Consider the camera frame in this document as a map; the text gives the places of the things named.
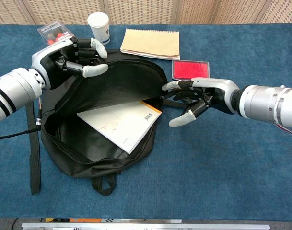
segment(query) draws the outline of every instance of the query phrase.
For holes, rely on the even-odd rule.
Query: black cable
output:
[[[26,130],[26,131],[23,131],[23,132],[20,132],[20,133],[14,133],[14,134],[6,135],[6,136],[1,136],[0,140],[1,139],[6,139],[6,138],[16,137],[16,136],[19,136],[19,135],[22,135],[22,134],[34,133],[34,132],[40,131],[41,130],[41,119],[42,119],[42,109],[39,109],[38,110],[38,116],[37,116],[37,120],[39,121],[39,125],[37,125],[36,128],[32,128],[32,129],[29,129],[29,130]]]
[[[32,129],[29,129],[29,130],[26,130],[26,131],[23,131],[23,132],[20,132],[20,133],[14,133],[14,134],[10,134],[10,135],[7,135],[7,136],[2,136],[2,137],[0,137],[0,139],[12,138],[12,137],[19,136],[19,135],[22,135],[22,134],[34,133],[34,132],[38,132],[38,131],[40,131],[39,127],[32,128]]]
[[[15,226],[15,223],[17,222],[18,218],[15,219],[15,221],[12,223],[12,228],[11,230],[13,230],[13,227]]]

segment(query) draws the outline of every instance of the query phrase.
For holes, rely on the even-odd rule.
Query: black backpack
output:
[[[76,113],[141,100],[161,110],[161,86],[166,76],[158,65],[119,50],[108,51],[104,62],[109,65],[106,73],[90,78],[73,76],[44,94],[41,139],[63,173],[91,178],[93,188],[106,196],[115,188],[117,173],[151,152],[158,121],[127,154]],[[103,177],[109,184],[107,189],[102,187]]]

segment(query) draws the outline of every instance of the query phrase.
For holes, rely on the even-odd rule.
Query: beige wall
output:
[[[0,0],[0,24],[87,24],[99,11],[111,24],[292,23],[292,0]]]

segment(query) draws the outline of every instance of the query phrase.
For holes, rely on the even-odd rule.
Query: white fingertip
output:
[[[170,127],[178,127],[186,125],[192,121],[196,120],[193,112],[189,110],[188,112],[184,113],[182,116],[172,119],[169,122]]]
[[[166,91],[166,90],[172,90],[172,89],[180,89],[178,82],[179,82],[178,80],[169,82],[162,86],[162,90]]]
[[[105,73],[108,70],[107,64],[100,64],[97,66],[84,66],[83,67],[83,77],[94,77]]]
[[[107,52],[104,45],[97,39],[91,38],[90,47],[95,49],[98,52],[99,56],[102,57],[103,59],[107,58]]]

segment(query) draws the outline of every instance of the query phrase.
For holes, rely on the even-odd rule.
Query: notebook spiral binding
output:
[[[178,33],[178,32],[179,32],[179,31],[165,31],[165,30],[139,30],[139,29],[127,29],[127,30],[151,31],[151,32],[164,32],[164,33]]]

